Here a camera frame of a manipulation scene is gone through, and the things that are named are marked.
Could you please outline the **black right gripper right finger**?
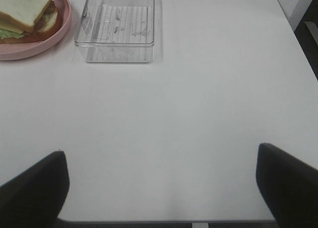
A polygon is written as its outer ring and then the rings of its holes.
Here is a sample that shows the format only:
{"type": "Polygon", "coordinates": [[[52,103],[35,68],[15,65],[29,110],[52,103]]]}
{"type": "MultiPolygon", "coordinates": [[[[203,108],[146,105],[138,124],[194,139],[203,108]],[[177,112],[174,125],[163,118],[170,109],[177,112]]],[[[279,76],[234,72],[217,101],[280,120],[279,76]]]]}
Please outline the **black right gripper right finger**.
{"type": "Polygon", "coordinates": [[[317,169],[270,143],[261,143],[255,176],[279,227],[318,226],[317,169]]]}

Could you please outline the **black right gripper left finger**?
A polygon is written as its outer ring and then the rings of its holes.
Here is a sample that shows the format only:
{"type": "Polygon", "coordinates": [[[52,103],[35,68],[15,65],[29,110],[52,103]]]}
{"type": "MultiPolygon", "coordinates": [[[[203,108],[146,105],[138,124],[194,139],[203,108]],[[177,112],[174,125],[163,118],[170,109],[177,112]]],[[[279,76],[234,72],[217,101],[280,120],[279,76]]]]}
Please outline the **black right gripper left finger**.
{"type": "Polygon", "coordinates": [[[0,226],[52,228],[69,187],[66,155],[52,152],[0,187],[0,226]]]}

